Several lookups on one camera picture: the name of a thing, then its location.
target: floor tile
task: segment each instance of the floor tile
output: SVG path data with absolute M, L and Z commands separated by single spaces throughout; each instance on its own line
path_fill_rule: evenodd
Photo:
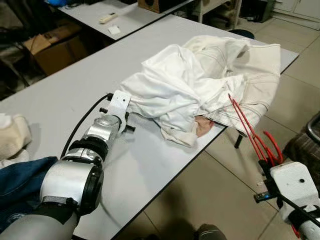
M 282 49 L 286 49 L 298 54 L 301 53 L 306 48 L 305 46 L 300 46 L 298 44 L 295 44 L 274 36 L 262 34 L 260 32 L 257 32 L 256 34 L 254 34 L 254 37 L 255 37 L 255 40 L 258 40 L 266 44 L 280 44 Z
M 273 36 L 304 47 L 308 47 L 320 35 L 320 32 L 317 30 L 280 19 L 274 19 L 266 27 L 259 30 L 258 33 Z
M 158 235 L 147 215 L 142 212 L 114 240 L 133 240 L 150 234 Z
M 291 226 L 284 223 L 277 213 L 259 240 L 297 240 L 297 237 Z
M 256 204 L 254 192 L 203 152 L 145 210 L 166 240 L 189 240 L 201 224 L 218 226 L 227 239 L 256 240 L 276 210 Z M 189 233 L 179 237 L 178 231 Z
M 306 48 L 284 73 L 320 88 L 320 39 Z
M 272 147 L 271 142 L 263 134 L 263 131 L 271 133 L 282 150 L 286 143 L 293 138 L 296 133 L 263 116 L 255 128 L 255 132 Z M 243 138 L 239 149 L 235 149 L 234 144 L 238 138 L 238 132 L 229 127 L 224 131 L 205 151 L 224 165 L 229 171 L 246 183 L 257 193 L 266 191 L 263 184 L 261 169 L 258 164 L 258 157 L 249 141 Z
M 320 111 L 315 103 L 320 103 L 320 89 L 283 74 L 266 116 L 298 133 Z
M 253 22 L 253 21 L 247 21 L 246 19 L 240 17 L 238 20 L 236 29 L 248 30 L 254 34 L 257 31 L 266 27 L 268 24 L 272 23 L 273 21 L 274 21 L 274 18 L 271 18 L 265 22 Z

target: background table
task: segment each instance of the background table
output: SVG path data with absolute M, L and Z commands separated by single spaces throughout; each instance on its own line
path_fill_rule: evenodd
M 141 62 L 169 44 L 183 45 L 197 35 L 243 38 L 217 28 L 169 15 L 93 55 L 41 80 L 0 103 L 0 112 L 22 114 L 30 124 L 31 158 L 60 156 L 79 119 L 105 93 L 140 71 Z M 250 39 L 257 45 L 264 43 Z M 281 50 L 281 70 L 297 53 Z M 99 116 L 102 102 L 75 135 L 79 139 Z M 80 219 L 74 234 L 109 240 L 134 219 L 224 129 L 215 124 L 193 148 L 165 141 L 152 121 L 131 114 L 134 134 L 117 138 L 104 169 L 102 204 Z
M 138 6 L 137 3 L 125 4 L 119 0 L 104 0 L 92 5 L 81 4 L 74 8 L 68 9 L 60 7 L 59 9 L 74 19 L 88 25 L 89 27 L 107 35 L 113 40 L 118 40 L 127 36 L 151 23 L 157 21 L 180 7 L 193 2 L 194 0 L 186 0 L 183 3 L 172 7 L 162 13 L 156 13 Z M 118 17 L 106 24 L 100 24 L 99 19 L 106 17 L 111 13 L 118 14 Z M 121 33 L 112 35 L 108 28 L 116 25 Z

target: denim fabric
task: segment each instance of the denim fabric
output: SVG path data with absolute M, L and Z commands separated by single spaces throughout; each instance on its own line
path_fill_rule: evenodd
M 0 169 L 0 233 L 39 205 L 41 184 L 56 161 L 51 156 Z

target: cardboard box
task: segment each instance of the cardboard box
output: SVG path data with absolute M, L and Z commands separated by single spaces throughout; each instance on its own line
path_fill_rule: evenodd
M 54 30 L 39 34 L 24 43 L 46 75 L 89 55 L 80 37 L 76 35 L 81 27 L 69 23 Z
M 185 0 L 138 0 L 138 6 L 156 13 L 162 13 L 184 1 Z

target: cabinet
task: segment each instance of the cabinet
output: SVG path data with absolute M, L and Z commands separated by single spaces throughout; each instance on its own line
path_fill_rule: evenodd
M 276 0 L 273 17 L 320 29 L 320 0 Z

